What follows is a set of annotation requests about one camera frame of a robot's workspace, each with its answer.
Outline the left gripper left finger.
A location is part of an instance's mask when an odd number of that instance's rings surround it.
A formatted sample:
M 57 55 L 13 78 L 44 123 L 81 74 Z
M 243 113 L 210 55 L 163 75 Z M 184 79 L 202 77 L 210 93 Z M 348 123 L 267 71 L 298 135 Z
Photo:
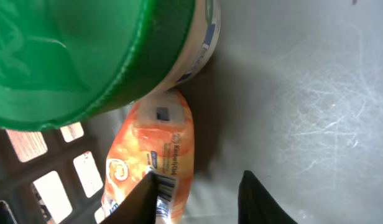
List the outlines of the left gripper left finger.
M 102 224 L 155 224 L 157 175 L 149 172 Z

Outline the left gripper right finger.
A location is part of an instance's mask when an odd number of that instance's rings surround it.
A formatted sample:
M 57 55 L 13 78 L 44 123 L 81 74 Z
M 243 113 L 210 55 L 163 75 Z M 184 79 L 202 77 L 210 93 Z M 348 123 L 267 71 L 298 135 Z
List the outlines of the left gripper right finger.
M 239 184 L 238 223 L 297 224 L 250 170 L 244 171 Z

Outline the orange tissue pack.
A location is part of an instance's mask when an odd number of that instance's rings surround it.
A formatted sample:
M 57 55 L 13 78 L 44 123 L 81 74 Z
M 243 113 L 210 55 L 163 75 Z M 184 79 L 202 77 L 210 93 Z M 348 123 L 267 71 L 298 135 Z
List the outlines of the orange tissue pack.
M 195 137 L 183 95 L 170 90 L 134 103 L 106 158 L 101 200 L 110 216 L 149 172 L 157 174 L 157 223 L 181 223 L 193 182 Z

